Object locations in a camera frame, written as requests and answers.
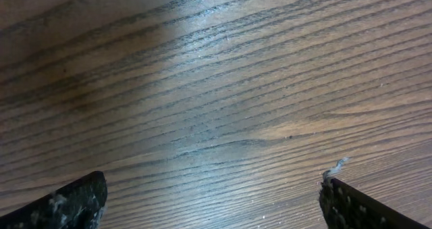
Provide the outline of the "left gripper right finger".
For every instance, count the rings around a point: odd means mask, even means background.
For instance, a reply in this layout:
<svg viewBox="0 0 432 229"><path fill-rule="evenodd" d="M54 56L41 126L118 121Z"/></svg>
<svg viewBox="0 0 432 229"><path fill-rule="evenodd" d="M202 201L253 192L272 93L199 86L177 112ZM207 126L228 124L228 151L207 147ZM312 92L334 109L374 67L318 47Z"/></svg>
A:
<svg viewBox="0 0 432 229"><path fill-rule="evenodd" d="M319 205L329 229L429 229L338 180L348 158L323 173Z"/></svg>

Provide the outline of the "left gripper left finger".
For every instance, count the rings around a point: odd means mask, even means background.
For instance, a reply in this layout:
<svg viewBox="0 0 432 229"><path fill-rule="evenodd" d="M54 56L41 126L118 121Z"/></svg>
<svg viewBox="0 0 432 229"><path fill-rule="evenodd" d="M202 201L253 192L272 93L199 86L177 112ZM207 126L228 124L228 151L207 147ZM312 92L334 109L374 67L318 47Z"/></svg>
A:
<svg viewBox="0 0 432 229"><path fill-rule="evenodd" d="M106 201L104 173L94 171L1 216L1 229L97 229Z"/></svg>

